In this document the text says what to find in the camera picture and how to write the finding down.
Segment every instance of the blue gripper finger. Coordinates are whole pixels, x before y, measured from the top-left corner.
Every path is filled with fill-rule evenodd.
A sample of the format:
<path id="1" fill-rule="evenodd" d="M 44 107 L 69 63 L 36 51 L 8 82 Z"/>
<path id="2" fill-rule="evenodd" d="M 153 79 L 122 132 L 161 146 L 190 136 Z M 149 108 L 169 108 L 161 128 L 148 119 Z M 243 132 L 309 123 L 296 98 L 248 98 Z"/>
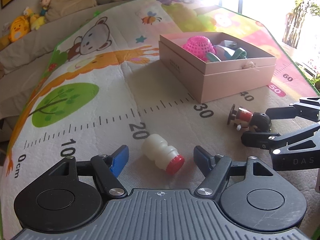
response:
<path id="1" fill-rule="evenodd" d="M 113 173 L 113 175 L 117 178 L 129 160 L 128 146 L 122 145 L 110 157 L 112 158 L 110 170 Z"/>
<path id="2" fill-rule="evenodd" d="M 212 164 L 215 164 L 214 157 L 201 146 L 196 146 L 194 148 L 193 161 L 205 177 L 213 169 Z"/>

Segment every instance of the white plastic bottle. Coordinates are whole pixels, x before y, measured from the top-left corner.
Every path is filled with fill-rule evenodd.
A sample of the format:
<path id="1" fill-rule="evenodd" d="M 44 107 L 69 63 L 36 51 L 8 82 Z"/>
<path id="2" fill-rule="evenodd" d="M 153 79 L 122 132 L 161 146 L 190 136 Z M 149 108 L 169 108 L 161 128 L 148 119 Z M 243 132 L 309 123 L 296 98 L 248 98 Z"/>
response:
<path id="1" fill-rule="evenodd" d="M 184 164 L 183 156 L 177 149 L 168 146 L 168 142 L 158 134 L 151 134 L 141 146 L 142 153 L 150 160 L 155 161 L 159 169 L 168 174 L 175 174 Z"/>

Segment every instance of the pink plastic basket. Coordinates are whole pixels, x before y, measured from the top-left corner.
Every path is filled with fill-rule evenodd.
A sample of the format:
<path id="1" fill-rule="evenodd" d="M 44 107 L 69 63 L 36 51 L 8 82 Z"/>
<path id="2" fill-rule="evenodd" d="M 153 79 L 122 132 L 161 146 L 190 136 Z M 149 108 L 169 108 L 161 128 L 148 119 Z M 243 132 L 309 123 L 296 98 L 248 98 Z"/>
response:
<path id="1" fill-rule="evenodd" d="M 203 61 L 208 60 L 206 57 L 207 52 L 217 53 L 210 40 L 204 36 L 193 36 L 182 47 Z"/>

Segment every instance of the sofa cushion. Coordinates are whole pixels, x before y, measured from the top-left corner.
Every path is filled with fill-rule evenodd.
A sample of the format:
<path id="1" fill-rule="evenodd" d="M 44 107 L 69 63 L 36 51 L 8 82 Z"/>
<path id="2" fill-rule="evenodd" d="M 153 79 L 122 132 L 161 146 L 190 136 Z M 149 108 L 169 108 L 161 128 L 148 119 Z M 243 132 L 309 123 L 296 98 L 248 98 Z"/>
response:
<path id="1" fill-rule="evenodd" d="M 47 53 L 0 80 L 0 120 L 20 115 L 51 56 Z"/>
<path id="2" fill-rule="evenodd" d="M 95 0 L 51 0 L 45 17 L 48 22 L 52 22 L 71 13 L 94 6 L 97 6 Z"/>
<path id="3" fill-rule="evenodd" d="M 29 64 L 37 57 L 52 52 L 59 42 L 91 20 L 97 10 L 103 12 L 125 2 L 127 1 L 88 8 L 47 23 L 0 51 L 0 64 L 3 65 L 6 74 Z"/>

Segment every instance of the red bottle cap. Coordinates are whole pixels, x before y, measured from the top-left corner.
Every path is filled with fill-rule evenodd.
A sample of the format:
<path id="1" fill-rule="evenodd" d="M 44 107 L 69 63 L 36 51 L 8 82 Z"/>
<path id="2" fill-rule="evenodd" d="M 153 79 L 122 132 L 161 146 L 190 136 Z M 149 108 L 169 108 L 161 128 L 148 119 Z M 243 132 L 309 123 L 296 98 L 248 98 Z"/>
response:
<path id="1" fill-rule="evenodd" d="M 170 163 L 168 164 L 167 168 L 166 168 L 166 172 L 169 175 L 173 175 L 175 174 L 178 170 L 180 170 L 180 168 L 182 167 L 182 165 L 184 164 L 184 157 L 181 155 L 178 155 L 176 157 L 174 157 Z"/>

